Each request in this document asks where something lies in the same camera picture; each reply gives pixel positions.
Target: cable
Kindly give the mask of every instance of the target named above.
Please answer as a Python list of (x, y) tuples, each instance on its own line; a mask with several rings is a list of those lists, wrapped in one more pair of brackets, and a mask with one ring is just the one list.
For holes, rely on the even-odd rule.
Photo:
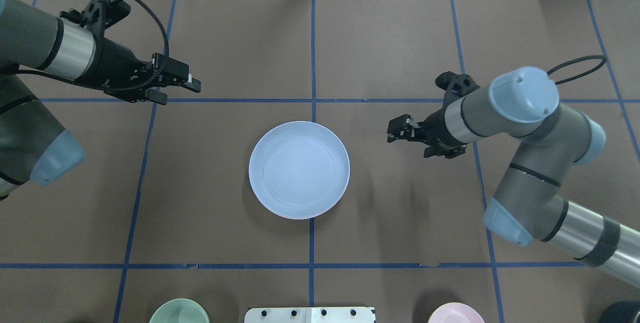
[[(122, 1), (124, 1), (124, 0), (112, 0), (109, 3), (115, 5), (115, 4), (118, 4), (119, 2), (122, 2)], [(162, 63), (158, 67), (158, 70), (153, 72), (153, 74), (151, 74), (151, 77), (149, 77), (149, 79), (145, 80), (143, 83), (136, 84), (134, 86), (126, 86), (126, 87), (123, 87), (123, 88), (110, 88), (110, 87), (105, 88), (105, 87), (92, 86), (92, 85), (78, 83), (76, 81), (73, 81), (73, 80), (70, 80), (70, 79), (66, 79), (66, 78), (63, 78), (63, 77), (58, 77), (58, 76), (50, 74), (50, 73), (40, 72), (39, 70), (17, 69), (17, 70), (14, 70), (14, 72), (12, 72), (12, 73), (17, 74), (17, 75), (37, 75), (37, 76), (47, 77), (48, 79), (59, 80), (60, 82), (63, 82), (63, 83), (66, 83), (66, 84), (71, 84), (73, 86), (78, 86), (78, 87), (88, 88), (88, 89), (94, 89), (96, 91), (107, 91), (107, 92), (135, 91), (137, 89), (140, 89), (140, 88), (146, 86), (147, 84), (150, 84), (151, 81), (155, 80), (158, 77), (158, 75), (160, 75), (165, 70), (165, 67), (167, 66), (167, 61), (169, 61), (169, 38), (167, 38), (167, 31), (165, 30), (165, 26), (163, 26), (162, 22), (160, 22), (160, 19), (158, 19), (158, 16), (155, 13), (153, 13), (151, 8), (149, 8), (149, 6), (146, 5), (142, 0), (133, 0), (133, 1), (135, 1), (137, 4), (140, 5), (140, 7), (142, 7), (147, 13), (149, 13), (151, 18), (153, 18), (155, 23), (160, 28), (160, 32), (162, 32), (162, 40), (164, 41), (164, 55), (166, 56), (164, 61), (162, 61)]]
[(576, 58), (576, 59), (572, 59), (569, 61), (565, 61), (565, 63), (562, 64), (558, 64), (555, 67), (549, 69), (546, 72), (546, 75), (552, 75), (553, 73), (557, 72), (558, 70), (561, 70), (562, 68), (571, 66), (572, 64), (576, 64), (576, 63), (580, 63), (580, 62), (584, 62), (584, 61), (590, 61), (592, 59), (600, 59), (600, 63), (598, 63), (598, 65), (596, 65), (594, 68), (591, 68), (590, 70), (587, 70), (586, 72), (580, 73), (578, 75), (574, 75), (572, 77), (568, 77), (567, 79), (563, 79), (560, 81), (555, 82), (555, 85), (559, 85), (559, 84), (563, 84), (563, 83), (567, 83), (567, 82), (571, 82), (572, 80), (576, 80), (579, 78), (584, 77), (585, 75), (590, 75), (593, 72), (596, 72), (597, 70), (599, 70), (602, 66), (605, 65), (605, 63), (607, 63), (607, 57), (604, 55), (587, 55), (587, 56), (582, 56), (580, 58)]

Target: metal bracket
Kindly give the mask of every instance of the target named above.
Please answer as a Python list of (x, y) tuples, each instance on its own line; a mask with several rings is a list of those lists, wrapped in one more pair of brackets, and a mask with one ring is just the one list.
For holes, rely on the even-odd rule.
[(252, 308), (244, 323), (375, 323), (374, 307)]

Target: light blue joint cap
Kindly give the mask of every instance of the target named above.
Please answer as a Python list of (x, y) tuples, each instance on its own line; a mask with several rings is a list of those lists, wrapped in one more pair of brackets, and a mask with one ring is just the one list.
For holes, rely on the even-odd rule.
[(560, 95), (547, 72), (536, 67), (522, 67), (491, 82), (489, 101), (493, 109), (507, 120), (535, 123), (558, 108)]
[(85, 150), (69, 130), (60, 133), (39, 157), (31, 171), (30, 180), (47, 186), (85, 159)]
[(594, 122), (585, 113), (582, 115), (589, 122), (589, 128), (591, 131), (591, 137), (587, 152), (574, 163), (576, 166), (582, 166), (583, 164), (591, 163), (596, 157), (598, 157), (604, 150), (604, 146), (607, 143), (607, 135), (604, 133), (604, 129), (598, 123)]
[(5, 11), (5, 2), (7, 0), (0, 0), (0, 17), (2, 17), (2, 12)]
[(482, 222), (489, 231), (519, 246), (526, 247), (533, 242), (533, 235), (496, 198), (491, 198)]

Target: light blue bowl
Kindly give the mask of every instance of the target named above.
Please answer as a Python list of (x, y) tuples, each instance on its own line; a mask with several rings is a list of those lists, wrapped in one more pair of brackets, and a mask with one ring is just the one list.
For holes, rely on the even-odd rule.
[(210, 323), (198, 303), (187, 298), (169, 300), (158, 308), (149, 323)]

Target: robotic arm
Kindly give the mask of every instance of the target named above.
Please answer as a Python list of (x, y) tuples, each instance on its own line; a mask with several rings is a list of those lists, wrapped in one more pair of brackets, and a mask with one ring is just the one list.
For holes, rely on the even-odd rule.
[[(18, 0), (0, 0), (0, 200), (25, 182), (41, 186), (71, 170), (85, 152), (16, 74), (35, 74), (96, 89), (126, 102), (166, 105), (154, 88), (178, 86), (201, 91), (189, 66), (169, 57), (160, 20), (164, 54), (141, 61), (110, 39), (105, 30), (131, 11), (124, 0), (91, 0), (82, 11), (55, 17)], [(35, 70), (22, 70), (20, 65)]]
[(558, 195), (569, 168), (587, 164), (606, 136), (589, 116), (560, 103), (546, 72), (524, 67), (480, 88), (466, 74), (436, 79), (443, 108), (416, 123), (389, 122), (387, 141), (418, 141), (425, 157), (452, 159), (466, 144), (507, 133), (521, 144), (484, 213), (485, 226), (519, 246), (549, 243), (587, 266), (640, 287), (640, 232)]

